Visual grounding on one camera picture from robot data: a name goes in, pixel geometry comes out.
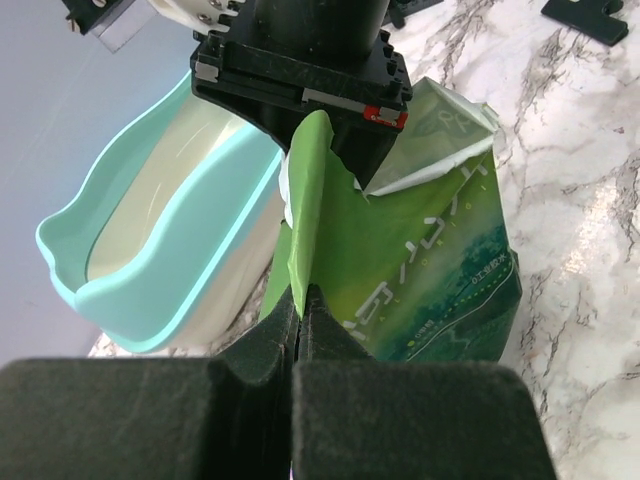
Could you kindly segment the green cat litter bag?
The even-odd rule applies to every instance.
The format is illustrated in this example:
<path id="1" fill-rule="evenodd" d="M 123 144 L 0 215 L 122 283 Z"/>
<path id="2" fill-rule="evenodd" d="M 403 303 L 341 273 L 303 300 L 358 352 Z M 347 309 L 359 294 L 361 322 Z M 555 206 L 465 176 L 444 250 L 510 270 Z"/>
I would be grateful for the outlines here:
<path id="1" fill-rule="evenodd" d="M 324 113 L 297 128 L 263 314 L 318 287 L 331 315 L 379 360 L 497 361 L 522 295 L 493 156 L 497 114 L 430 78 L 370 183 L 331 150 Z"/>

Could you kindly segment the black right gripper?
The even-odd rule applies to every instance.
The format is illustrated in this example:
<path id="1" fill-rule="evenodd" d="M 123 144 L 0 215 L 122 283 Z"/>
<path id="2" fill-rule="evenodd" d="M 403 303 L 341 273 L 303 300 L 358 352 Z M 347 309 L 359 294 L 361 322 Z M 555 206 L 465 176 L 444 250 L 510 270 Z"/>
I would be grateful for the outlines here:
<path id="1" fill-rule="evenodd" d="M 408 119 L 412 87 L 381 24 L 385 1 L 230 1 L 196 37 L 193 94 L 288 148 L 312 111 L 329 114 L 332 151 L 365 188 Z"/>

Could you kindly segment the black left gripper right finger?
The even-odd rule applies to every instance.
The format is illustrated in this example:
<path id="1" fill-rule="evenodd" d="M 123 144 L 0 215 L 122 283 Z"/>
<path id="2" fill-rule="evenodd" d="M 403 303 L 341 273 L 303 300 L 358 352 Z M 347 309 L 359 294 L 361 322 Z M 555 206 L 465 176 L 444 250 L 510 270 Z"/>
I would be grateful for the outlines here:
<path id="1" fill-rule="evenodd" d="M 382 362 L 307 293 L 292 385 L 297 479 L 552 479 L 531 395 L 491 362 Z"/>

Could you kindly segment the black T-shaped bracket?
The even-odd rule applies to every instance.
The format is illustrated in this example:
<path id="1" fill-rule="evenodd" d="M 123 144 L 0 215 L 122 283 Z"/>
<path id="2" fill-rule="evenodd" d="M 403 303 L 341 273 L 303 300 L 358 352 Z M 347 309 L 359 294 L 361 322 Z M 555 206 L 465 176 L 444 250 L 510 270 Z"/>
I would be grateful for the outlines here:
<path id="1" fill-rule="evenodd" d="M 541 14 L 606 46 L 614 46 L 629 33 L 628 24 L 611 15 L 622 0 L 548 0 Z"/>

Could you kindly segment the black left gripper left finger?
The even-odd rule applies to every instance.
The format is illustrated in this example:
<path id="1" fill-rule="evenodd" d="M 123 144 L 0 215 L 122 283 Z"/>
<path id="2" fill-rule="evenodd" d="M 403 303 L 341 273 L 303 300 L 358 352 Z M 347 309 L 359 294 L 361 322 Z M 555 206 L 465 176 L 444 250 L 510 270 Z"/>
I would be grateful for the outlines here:
<path id="1" fill-rule="evenodd" d="M 5 479 L 285 479 L 292 294 L 214 357 L 25 359 L 1 372 Z"/>

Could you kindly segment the teal and white litter box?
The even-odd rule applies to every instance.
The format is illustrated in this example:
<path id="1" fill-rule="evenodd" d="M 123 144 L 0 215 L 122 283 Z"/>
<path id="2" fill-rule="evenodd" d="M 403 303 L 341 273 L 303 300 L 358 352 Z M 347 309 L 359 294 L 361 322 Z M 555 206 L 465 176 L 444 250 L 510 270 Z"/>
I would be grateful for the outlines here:
<path id="1" fill-rule="evenodd" d="M 37 228 L 59 296 L 138 354 L 220 338 L 273 255 L 283 152 L 184 77 Z"/>

